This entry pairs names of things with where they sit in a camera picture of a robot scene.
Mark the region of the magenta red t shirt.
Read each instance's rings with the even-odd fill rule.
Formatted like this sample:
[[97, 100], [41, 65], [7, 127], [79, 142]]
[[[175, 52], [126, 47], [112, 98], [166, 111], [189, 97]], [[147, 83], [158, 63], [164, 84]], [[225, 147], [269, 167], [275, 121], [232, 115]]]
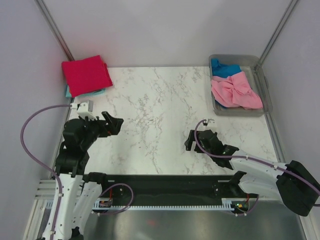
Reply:
[[113, 86], [108, 66], [100, 55], [64, 61], [61, 67], [73, 98]]

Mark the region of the light pink t shirt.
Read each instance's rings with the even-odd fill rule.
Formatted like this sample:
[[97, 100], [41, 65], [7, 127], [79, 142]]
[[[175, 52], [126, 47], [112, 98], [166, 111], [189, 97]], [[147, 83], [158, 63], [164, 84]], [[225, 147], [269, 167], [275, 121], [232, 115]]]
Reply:
[[253, 91], [243, 71], [227, 78], [213, 76], [211, 92], [214, 99], [226, 108], [242, 107], [246, 110], [263, 108], [261, 98]]

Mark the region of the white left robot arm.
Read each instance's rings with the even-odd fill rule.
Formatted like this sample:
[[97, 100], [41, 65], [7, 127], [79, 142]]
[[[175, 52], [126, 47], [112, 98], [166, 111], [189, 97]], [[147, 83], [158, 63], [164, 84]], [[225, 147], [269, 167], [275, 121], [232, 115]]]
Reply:
[[43, 240], [82, 240], [94, 203], [110, 191], [106, 174], [85, 174], [89, 148], [98, 138], [118, 135], [124, 123], [106, 111], [102, 116], [80, 116], [64, 124], [64, 141], [55, 161], [55, 194]]

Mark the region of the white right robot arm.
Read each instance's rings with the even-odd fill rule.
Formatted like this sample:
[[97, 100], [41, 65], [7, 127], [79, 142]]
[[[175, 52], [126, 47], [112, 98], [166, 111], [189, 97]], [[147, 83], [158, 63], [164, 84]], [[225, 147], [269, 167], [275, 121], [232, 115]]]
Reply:
[[320, 196], [320, 184], [298, 161], [272, 162], [254, 157], [236, 146], [222, 143], [212, 130], [189, 132], [186, 151], [207, 154], [221, 168], [235, 171], [229, 191], [235, 197], [244, 193], [280, 201], [293, 213], [306, 217]]

